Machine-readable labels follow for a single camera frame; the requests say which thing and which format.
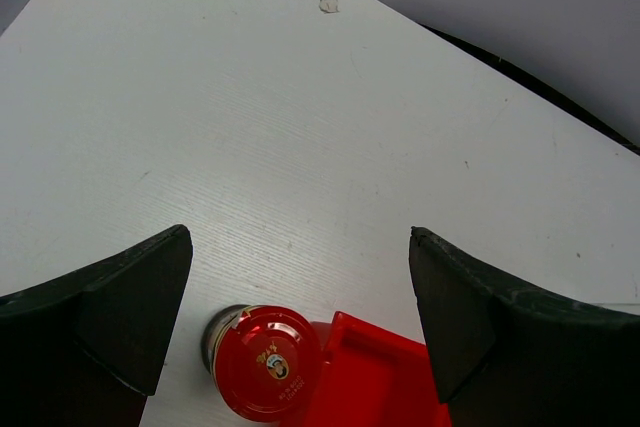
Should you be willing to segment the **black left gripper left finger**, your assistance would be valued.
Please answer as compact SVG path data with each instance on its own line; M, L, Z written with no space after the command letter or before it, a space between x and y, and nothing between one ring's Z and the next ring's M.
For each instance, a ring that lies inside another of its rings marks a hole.
M184 225L1 299L4 426L136 426L192 263Z

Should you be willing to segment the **red-lid sauce jar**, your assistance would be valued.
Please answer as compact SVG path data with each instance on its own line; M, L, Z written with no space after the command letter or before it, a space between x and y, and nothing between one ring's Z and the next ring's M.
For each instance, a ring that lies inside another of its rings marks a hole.
M279 422L295 412L311 396L321 370L313 326L281 306L220 310L206 325L200 349L223 401L253 422Z

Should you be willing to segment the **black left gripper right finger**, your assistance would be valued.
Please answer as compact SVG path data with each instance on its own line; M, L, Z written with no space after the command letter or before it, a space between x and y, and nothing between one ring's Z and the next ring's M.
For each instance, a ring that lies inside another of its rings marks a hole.
M455 426L635 426L639 319L540 288L434 232L409 267L438 399Z

